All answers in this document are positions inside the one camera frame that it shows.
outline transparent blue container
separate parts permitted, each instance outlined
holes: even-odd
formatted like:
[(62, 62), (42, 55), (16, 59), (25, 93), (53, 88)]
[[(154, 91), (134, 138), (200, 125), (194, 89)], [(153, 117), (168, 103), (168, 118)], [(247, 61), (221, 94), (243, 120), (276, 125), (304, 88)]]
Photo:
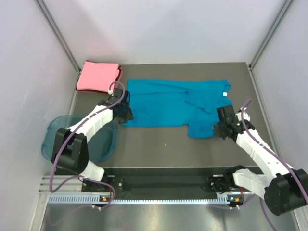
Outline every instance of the transparent blue container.
[[(84, 118), (83, 115), (63, 115), (54, 119), (47, 128), (47, 134), (42, 144), (42, 155), (51, 161), (54, 139), (56, 132), (60, 128), (69, 128)], [(116, 121), (105, 124), (92, 138), (88, 141), (89, 159), (94, 163), (107, 160), (116, 148), (118, 137), (118, 127)]]

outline gray table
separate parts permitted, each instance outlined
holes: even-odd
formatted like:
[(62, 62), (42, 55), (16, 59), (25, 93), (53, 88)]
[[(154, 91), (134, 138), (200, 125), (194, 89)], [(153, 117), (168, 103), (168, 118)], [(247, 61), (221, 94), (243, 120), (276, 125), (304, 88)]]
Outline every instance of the gray table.
[[(228, 97), (234, 109), (246, 99), (253, 103), (247, 110), (263, 140), (270, 138), (261, 113), (246, 63), (219, 64), (146, 64), (124, 65), (122, 82), (128, 79), (220, 80), (231, 84)], [(78, 93), (74, 114), (85, 115), (104, 98), (101, 94)], [(250, 157), (232, 140), (218, 137), (193, 139), (188, 127), (128, 128), (119, 126), (119, 141), (112, 157), (102, 167), (232, 167), (255, 166)]]

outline blue cloth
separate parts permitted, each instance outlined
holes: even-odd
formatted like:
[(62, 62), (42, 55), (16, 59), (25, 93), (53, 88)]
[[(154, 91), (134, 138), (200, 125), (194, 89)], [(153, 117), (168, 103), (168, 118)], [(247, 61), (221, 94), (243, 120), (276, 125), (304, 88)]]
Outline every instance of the blue cloth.
[(168, 81), (129, 80), (130, 107), (134, 119), (130, 127), (177, 127), (188, 125), (188, 136), (214, 136), (213, 125), (219, 122), (216, 109), (232, 104), (226, 80)]

